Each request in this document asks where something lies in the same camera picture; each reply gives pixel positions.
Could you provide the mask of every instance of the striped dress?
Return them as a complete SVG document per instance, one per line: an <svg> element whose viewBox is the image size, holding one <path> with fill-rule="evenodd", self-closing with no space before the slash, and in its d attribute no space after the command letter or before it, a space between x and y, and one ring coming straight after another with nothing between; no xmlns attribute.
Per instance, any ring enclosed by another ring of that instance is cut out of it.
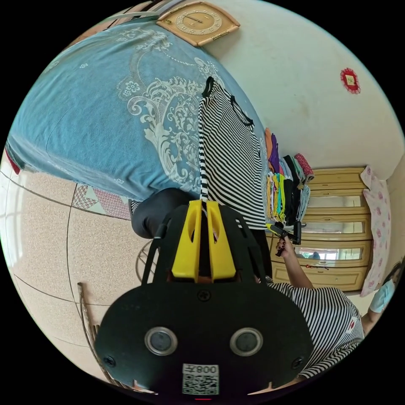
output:
<svg viewBox="0 0 405 405"><path fill-rule="evenodd" d="M302 311L314 350L299 374L310 378L337 364L350 354L364 339L358 309L338 288L297 288L288 283L267 285L288 296Z"/></svg>
<svg viewBox="0 0 405 405"><path fill-rule="evenodd" d="M212 77L198 111L200 199L238 211L251 229L266 229L260 144L253 121Z"/></svg>

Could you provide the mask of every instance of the woman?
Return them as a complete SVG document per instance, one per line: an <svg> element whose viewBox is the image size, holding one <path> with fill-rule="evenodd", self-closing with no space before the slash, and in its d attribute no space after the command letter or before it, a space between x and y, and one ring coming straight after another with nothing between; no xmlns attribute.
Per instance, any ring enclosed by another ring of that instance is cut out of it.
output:
<svg viewBox="0 0 405 405"><path fill-rule="evenodd" d="M380 319L389 301L394 295L395 288L404 270L404 260L395 264L380 289L374 294L367 313L362 317L364 335L366 336Z"/></svg>
<svg viewBox="0 0 405 405"><path fill-rule="evenodd" d="M187 205L192 199L192 196L181 190L167 189L140 204L132 204L135 207L132 211L134 232L143 238L153 238L164 217L179 205ZM364 338L361 316L341 290L313 287L288 238L280 239L277 248L283 248L281 257L290 283L273 283L266 233L264 230L252 232L261 248L267 285L288 296L301 309L314 344L314 351L306 367L288 384L292 385L327 370L350 354ZM207 280L210 275L208 246L202 244L200 249L200 276Z"/></svg>

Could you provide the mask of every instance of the bed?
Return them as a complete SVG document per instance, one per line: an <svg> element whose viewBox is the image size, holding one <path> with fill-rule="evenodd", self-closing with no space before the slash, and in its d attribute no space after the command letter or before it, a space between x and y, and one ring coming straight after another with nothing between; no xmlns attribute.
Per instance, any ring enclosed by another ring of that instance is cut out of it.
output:
<svg viewBox="0 0 405 405"><path fill-rule="evenodd" d="M22 103L6 150L22 169L136 201L168 187L198 198L197 111L209 76L255 123L265 196L264 128L245 93L204 49L148 18L99 32L58 55Z"/></svg>

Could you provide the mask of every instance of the wooden wardrobe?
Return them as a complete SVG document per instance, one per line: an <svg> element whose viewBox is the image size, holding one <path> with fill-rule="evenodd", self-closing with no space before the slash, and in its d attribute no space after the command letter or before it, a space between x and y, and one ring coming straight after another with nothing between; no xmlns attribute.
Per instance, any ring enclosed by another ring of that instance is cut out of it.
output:
<svg viewBox="0 0 405 405"><path fill-rule="evenodd" d="M370 269L373 237L370 210L363 197L363 167L314 170L310 199L302 220L298 261L314 287L361 290ZM273 281L289 282L284 260L277 257L278 237L268 234Z"/></svg>

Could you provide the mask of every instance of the pink mat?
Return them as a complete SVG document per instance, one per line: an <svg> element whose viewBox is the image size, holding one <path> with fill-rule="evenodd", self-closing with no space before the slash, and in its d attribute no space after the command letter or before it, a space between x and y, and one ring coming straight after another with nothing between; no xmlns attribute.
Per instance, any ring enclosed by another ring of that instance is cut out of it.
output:
<svg viewBox="0 0 405 405"><path fill-rule="evenodd" d="M373 263L360 294L365 297L373 292L384 275L388 262L391 239L391 205L386 181L380 181L367 166L360 175L368 189L363 195L370 207L371 233L373 235Z"/></svg>

